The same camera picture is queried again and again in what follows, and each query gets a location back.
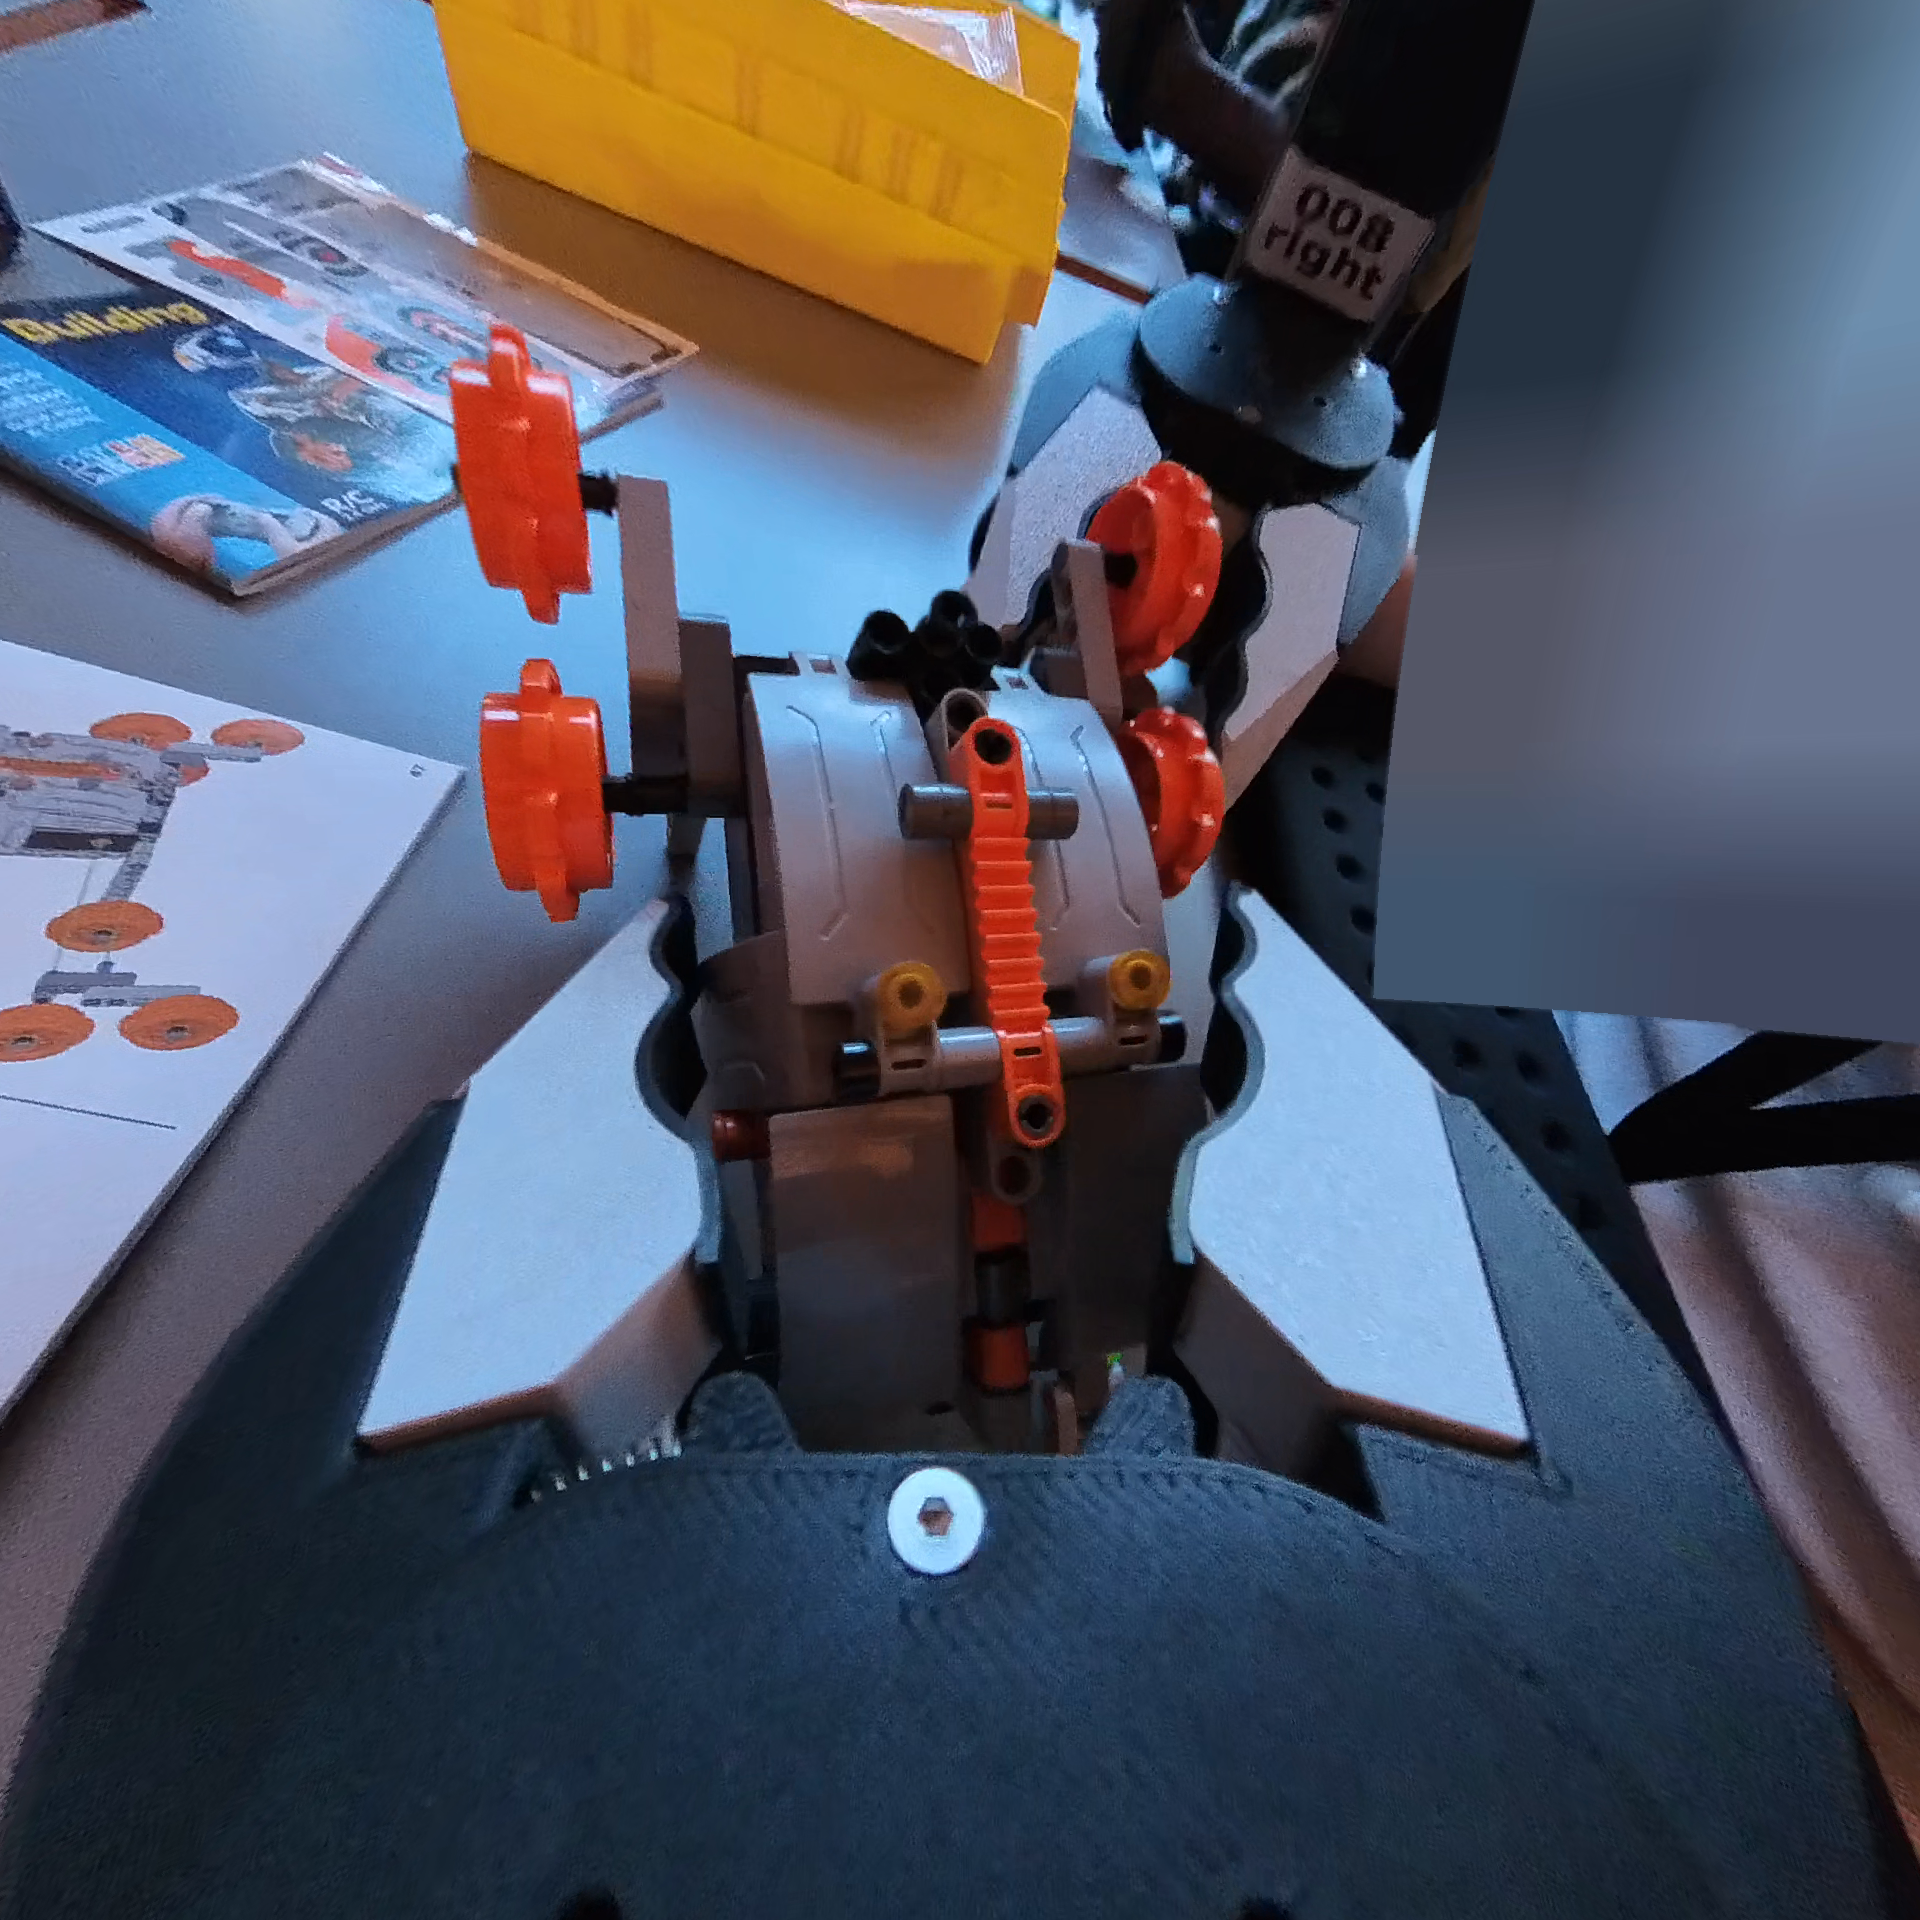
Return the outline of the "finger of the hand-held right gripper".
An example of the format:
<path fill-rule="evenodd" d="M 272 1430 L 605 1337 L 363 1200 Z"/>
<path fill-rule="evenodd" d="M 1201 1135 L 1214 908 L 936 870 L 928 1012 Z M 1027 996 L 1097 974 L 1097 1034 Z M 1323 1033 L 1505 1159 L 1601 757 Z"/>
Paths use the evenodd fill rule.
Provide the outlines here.
<path fill-rule="evenodd" d="M 1358 525 L 1316 503 L 1255 517 L 1201 668 L 1216 761 L 1265 761 L 1333 673 L 1355 546 Z"/>
<path fill-rule="evenodd" d="M 975 613 L 1003 631 L 1024 623 L 1056 549 L 1080 537 L 1101 501 L 1158 460 L 1160 446 L 1132 399 L 1105 389 L 1080 398 L 998 489 L 966 578 Z"/>

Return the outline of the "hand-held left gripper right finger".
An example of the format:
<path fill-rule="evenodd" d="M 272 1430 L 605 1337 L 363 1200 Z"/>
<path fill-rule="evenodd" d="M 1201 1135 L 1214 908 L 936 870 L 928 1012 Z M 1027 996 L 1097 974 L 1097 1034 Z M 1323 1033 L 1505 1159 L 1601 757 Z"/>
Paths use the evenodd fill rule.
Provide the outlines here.
<path fill-rule="evenodd" d="M 1248 1066 L 1191 1159 L 1174 1340 L 1220 1452 L 1308 1457 L 1337 1418 L 1523 1452 L 1433 1079 L 1259 895 L 1235 908 Z"/>

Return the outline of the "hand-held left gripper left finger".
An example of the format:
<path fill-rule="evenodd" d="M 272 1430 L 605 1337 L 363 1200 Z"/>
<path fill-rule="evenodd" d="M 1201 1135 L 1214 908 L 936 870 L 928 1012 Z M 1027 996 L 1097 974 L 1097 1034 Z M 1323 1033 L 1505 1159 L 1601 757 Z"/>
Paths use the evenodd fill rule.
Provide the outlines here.
<path fill-rule="evenodd" d="M 551 1416 L 614 1454 L 712 1358 L 697 1159 L 640 1066 L 672 925 L 648 903 L 470 1079 L 360 1415 L 373 1449 Z"/>

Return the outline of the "grey orange building-block robot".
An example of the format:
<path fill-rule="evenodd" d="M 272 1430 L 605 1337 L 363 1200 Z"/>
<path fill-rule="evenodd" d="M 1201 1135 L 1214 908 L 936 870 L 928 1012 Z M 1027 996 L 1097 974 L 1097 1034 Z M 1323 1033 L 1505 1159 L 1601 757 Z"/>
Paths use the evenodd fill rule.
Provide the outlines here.
<path fill-rule="evenodd" d="M 629 594 L 623 776 L 552 662 L 485 700 L 500 877 L 563 921 L 609 885 L 617 814 L 726 830 L 733 929 L 691 1017 L 735 1353 L 813 1447 L 1080 1449 L 1153 1343 L 1207 1118 L 1165 910 L 1228 784 L 1152 672 L 1216 598 L 1208 482 L 1160 454 L 1015 628 L 964 586 L 843 655 L 741 655 L 679 610 L 664 489 L 587 472 L 515 326 L 447 394 L 487 581 L 555 621 L 605 511 Z"/>

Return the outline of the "white open instruction booklet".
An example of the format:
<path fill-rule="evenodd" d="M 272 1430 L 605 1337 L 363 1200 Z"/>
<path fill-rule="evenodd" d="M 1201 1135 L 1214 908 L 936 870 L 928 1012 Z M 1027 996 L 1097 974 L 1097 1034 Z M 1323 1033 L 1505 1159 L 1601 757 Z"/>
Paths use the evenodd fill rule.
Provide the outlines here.
<path fill-rule="evenodd" d="M 1 717 L 9 1407 L 459 773 L 12 642 Z"/>

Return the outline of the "clear plastic bag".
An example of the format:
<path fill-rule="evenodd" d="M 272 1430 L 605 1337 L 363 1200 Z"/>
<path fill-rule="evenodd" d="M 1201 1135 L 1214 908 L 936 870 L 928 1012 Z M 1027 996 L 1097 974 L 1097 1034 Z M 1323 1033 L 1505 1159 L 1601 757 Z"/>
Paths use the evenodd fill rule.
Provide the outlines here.
<path fill-rule="evenodd" d="M 1078 81 L 1080 46 L 1067 32 L 1067 5 L 893 5 L 835 2 L 964 72 L 1037 101 Z"/>

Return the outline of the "yellow plastic bin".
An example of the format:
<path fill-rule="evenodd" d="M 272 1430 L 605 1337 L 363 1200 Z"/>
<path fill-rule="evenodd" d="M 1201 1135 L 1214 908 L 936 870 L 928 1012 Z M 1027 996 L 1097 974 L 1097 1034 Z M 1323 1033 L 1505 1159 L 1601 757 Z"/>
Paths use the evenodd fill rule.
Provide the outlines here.
<path fill-rule="evenodd" d="M 1011 90 L 817 2 L 437 2 L 465 145 L 985 362 L 1040 320 L 1078 44 Z"/>

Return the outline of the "person's pinkish trousers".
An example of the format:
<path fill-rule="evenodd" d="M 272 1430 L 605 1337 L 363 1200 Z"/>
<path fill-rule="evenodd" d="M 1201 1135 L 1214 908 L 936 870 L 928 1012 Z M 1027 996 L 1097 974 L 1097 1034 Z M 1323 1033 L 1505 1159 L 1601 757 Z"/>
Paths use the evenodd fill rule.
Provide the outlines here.
<path fill-rule="evenodd" d="M 1918 1841 L 1918 1173 L 1733 1170 L 1639 1210 Z"/>

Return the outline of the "robot sticker sheet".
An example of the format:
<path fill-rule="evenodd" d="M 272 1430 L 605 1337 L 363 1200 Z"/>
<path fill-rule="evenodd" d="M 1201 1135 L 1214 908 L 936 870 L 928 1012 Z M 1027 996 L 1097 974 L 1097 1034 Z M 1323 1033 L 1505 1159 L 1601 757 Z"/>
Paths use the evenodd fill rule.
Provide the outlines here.
<path fill-rule="evenodd" d="M 320 154 L 38 222 L 38 232 L 451 423 L 447 369 L 496 322 L 572 389 L 581 438 L 645 413 L 697 345 Z"/>

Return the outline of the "blue instruction booklet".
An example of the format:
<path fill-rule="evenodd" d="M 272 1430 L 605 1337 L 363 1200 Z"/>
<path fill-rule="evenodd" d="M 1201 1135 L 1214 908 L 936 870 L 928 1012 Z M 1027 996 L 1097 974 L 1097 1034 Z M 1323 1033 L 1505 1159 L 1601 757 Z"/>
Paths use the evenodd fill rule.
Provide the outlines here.
<path fill-rule="evenodd" d="M 446 369 L 485 330 L 329 326 L 342 362 L 161 286 L 6 301 L 4 465 L 245 596 L 433 517 Z"/>

